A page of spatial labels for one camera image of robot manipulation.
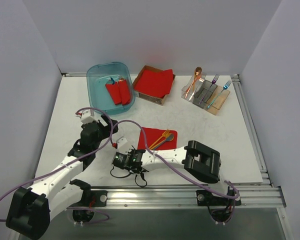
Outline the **red paper napkin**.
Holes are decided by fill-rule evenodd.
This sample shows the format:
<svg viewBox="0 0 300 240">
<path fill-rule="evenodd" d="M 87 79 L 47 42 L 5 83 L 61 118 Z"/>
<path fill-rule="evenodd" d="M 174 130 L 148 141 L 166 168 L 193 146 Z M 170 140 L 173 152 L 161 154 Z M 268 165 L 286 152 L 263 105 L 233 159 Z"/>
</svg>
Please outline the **red paper napkin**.
<svg viewBox="0 0 300 240">
<path fill-rule="evenodd" d="M 146 135 L 146 142 L 148 147 L 151 146 L 165 131 L 165 129 L 157 129 L 157 128 L 148 128 L 148 127 L 143 127 L 143 130 Z M 170 130 L 170 134 L 174 134 L 174 139 L 172 141 L 166 142 L 163 145 L 161 145 L 157 150 L 171 150 L 171 149 L 176 149 L 177 148 L 177 139 L 178 139 L 178 132 L 175 130 Z M 139 134 L 139 140 L 138 140 L 138 145 L 137 145 L 138 150 L 145 150 L 145 138 L 143 133 L 140 131 Z"/>
</svg>

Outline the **orange plastic fork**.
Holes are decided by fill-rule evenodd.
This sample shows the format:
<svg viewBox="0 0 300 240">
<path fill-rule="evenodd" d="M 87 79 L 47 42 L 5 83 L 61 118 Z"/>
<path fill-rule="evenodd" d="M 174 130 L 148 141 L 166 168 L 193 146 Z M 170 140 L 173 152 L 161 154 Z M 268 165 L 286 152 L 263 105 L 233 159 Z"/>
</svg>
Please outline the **orange plastic fork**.
<svg viewBox="0 0 300 240">
<path fill-rule="evenodd" d="M 149 146 L 149 149 L 152 149 L 156 144 L 158 144 L 158 143 L 160 142 L 161 139 L 167 137 L 167 136 L 169 135 L 169 133 L 170 133 L 170 130 L 169 130 L 169 129 L 165 130 L 165 131 L 161 134 L 161 136 L 160 136 L 155 142 L 153 142 L 151 146 Z"/>
</svg>

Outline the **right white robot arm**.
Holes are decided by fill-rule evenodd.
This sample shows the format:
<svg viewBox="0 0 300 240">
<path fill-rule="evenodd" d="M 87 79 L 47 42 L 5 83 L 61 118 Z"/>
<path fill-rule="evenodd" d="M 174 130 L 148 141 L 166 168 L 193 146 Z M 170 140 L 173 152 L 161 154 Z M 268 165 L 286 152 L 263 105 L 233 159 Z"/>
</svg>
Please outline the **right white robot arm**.
<svg viewBox="0 0 300 240">
<path fill-rule="evenodd" d="M 127 153 L 124 166 L 134 173 L 169 168 L 184 169 L 202 183 L 220 181 L 220 153 L 196 140 L 169 150 L 132 150 Z"/>
</svg>

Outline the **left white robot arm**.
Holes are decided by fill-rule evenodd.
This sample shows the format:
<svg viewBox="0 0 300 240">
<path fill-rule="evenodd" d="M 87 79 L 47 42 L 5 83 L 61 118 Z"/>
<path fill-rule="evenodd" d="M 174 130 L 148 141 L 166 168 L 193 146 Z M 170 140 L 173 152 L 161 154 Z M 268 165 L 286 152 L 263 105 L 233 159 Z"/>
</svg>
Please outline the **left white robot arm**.
<svg viewBox="0 0 300 240">
<path fill-rule="evenodd" d="M 74 203 L 85 206 L 91 201 L 90 191 L 75 185 L 75 176 L 95 159 L 103 140 L 118 132 L 117 121 L 101 115 L 106 125 L 93 120 L 81 125 L 80 138 L 50 173 L 28 188 L 14 192 L 5 225 L 32 240 L 47 231 L 51 220 Z"/>
</svg>

